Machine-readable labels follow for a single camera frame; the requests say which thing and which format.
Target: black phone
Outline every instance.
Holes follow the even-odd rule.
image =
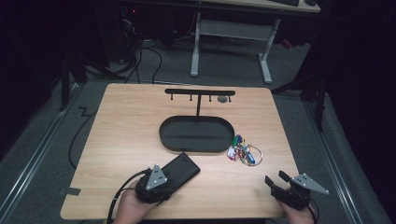
[[[150,175],[141,177],[135,189],[137,198],[144,203],[166,201],[200,171],[201,169],[183,152],[166,164],[161,171],[153,169]],[[151,180],[153,177],[158,179],[159,181],[155,181],[156,183],[161,181],[163,183],[151,188],[148,184],[150,177]]]

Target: human hand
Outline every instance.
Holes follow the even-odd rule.
[[[308,208],[304,208],[302,210],[297,210],[292,207],[289,207],[287,204],[282,203],[279,200],[276,200],[279,205],[282,207],[283,211],[286,214],[286,218],[289,221],[289,224],[314,224],[314,217],[312,217],[311,212]]]
[[[126,189],[120,199],[119,208],[113,224],[137,224],[146,214],[158,203],[142,203],[137,199],[136,188],[137,181]]]

